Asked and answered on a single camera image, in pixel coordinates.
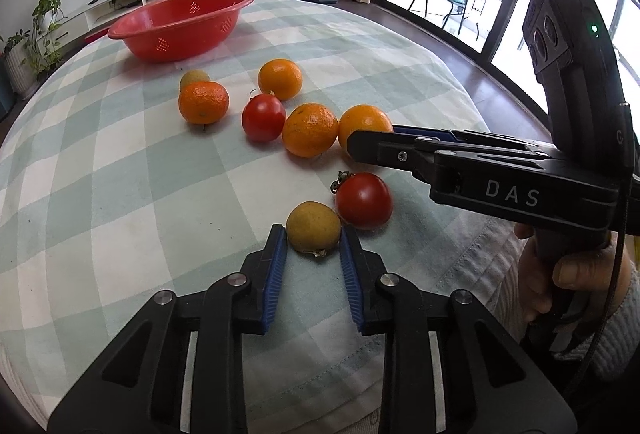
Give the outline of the grey knit sleeve forearm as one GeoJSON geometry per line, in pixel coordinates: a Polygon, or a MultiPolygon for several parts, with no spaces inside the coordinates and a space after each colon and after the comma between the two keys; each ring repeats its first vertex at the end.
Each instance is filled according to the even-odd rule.
{"type": "MultiPolygon", "coordinates": [[[[627,243],[618,238],[612,278],[605,304],[599,315],[584,317],[586,305],[579,317],[567,324],[570,342],[552,357],[558,362],[587,358],[600,376],[618,376],[631,361],[639,346],[639,272],[627,243]]],[[[516,340],[523,339],[526,323],[518,299],[518,261],[511,267],[500,290],[498,320],[516,340]]]]}

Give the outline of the person's right hand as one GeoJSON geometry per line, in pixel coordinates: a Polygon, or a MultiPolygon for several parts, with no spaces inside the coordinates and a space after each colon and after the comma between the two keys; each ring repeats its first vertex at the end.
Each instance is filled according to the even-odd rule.
{"type": "Polygon", "coordinates": [[[526,240],[518,261],[518,299],[526,323],[549,313],[553,303],[551,290],[576,292],[586,305],[584,317],[601,313],[612,278],[617,240],[613,233],[608,246],[598,253],[572,254],[562,257],[552,272],[542,266],[538,257],[534,229],[523,224],[514,226],[514,235],[526,240]]]}

